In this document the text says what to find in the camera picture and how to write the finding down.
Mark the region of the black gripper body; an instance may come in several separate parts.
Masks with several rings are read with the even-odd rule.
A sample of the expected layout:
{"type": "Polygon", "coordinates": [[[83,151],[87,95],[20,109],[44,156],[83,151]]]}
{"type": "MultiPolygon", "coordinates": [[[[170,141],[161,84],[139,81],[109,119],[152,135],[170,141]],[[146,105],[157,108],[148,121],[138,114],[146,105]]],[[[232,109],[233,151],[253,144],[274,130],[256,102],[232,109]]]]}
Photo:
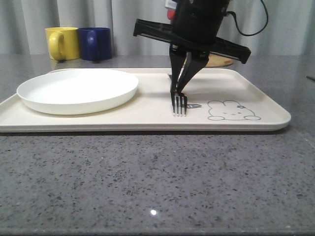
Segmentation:
{"type": "Polygon", "coordinates": [[[251,54],[248,47],[217,37],[226,16],[228,0],[177,0],[171,24],[137,19],[134,36],[182,46],[189,52],[208,52],[237,59],[245,64],[251,54]]]}

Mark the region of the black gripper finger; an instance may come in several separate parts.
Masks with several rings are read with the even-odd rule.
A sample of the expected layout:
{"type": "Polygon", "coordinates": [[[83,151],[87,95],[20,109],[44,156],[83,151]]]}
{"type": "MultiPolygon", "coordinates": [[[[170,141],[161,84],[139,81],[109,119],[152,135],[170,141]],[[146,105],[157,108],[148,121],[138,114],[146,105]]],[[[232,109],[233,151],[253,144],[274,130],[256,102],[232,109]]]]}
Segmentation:
{"type": "Polygon", "coordinates": [[[188,83],[185,74],[180,78],[180,72],[187,58],[187,52],[170,52],[169,56],[172,70],[170,92],[182,92],[188,83]]]}
{"type": "Polygon", "coordinates": [[[208,55],[187,55],[184,69],[177,82],[177,92],[181,93],[187,83],[208,63],[208,55]]]}

